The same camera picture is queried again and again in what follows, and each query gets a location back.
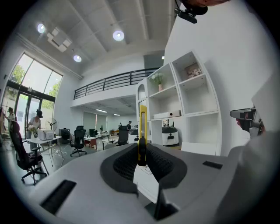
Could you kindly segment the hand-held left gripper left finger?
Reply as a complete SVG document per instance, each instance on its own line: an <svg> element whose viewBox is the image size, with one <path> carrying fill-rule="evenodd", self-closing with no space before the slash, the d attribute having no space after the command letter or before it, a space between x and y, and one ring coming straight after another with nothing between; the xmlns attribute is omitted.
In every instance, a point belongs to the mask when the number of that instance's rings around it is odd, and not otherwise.
<svg viewBox="0 0 280 224"><path fill-rule="evenodd" d="M138 145L133 143L123 147L101 163L100 174L104 182L113 190L138 194L137 185L133 183L138 161Z"/></svg>

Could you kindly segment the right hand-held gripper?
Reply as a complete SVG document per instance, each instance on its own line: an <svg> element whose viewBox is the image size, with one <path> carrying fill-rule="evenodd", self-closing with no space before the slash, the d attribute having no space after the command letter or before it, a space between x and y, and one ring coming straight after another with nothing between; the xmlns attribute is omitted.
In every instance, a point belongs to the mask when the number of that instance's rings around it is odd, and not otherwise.
<svg viewBox="0 0 280 224"><path fill-rule="evenodd" d="M250 134L250 138L263 133L263 121L255 107L232 110L230 116L240 122L240 127Z"/></svg>

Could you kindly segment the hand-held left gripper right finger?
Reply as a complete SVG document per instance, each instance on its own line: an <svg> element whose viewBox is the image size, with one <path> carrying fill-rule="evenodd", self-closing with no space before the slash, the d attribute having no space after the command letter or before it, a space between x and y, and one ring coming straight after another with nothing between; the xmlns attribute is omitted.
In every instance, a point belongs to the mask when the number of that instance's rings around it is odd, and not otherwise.
<svg viewBox="0 0 280 224"><path fill-rule="evenodd" d="M154 144L147 144L146 161L160 189L176 188L187 174L185 162Z"/></svg>

